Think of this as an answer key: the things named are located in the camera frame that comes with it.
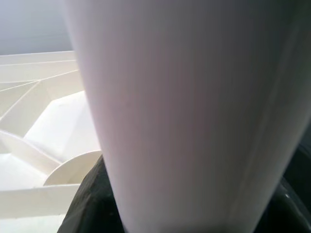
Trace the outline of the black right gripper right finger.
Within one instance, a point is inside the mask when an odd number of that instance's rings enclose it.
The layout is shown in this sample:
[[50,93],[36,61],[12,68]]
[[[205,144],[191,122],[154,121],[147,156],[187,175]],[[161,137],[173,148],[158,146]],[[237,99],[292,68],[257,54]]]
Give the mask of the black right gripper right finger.
[[311,214],[283,178],[275,189],[254,232],[256,233],[309,233]]

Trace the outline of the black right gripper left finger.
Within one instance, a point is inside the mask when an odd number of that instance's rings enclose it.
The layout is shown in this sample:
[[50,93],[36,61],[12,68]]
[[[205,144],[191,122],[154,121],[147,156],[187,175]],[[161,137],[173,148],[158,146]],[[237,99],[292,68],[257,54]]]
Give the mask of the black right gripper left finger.
[[102,156],[82,180],[58,232],[124,232]]

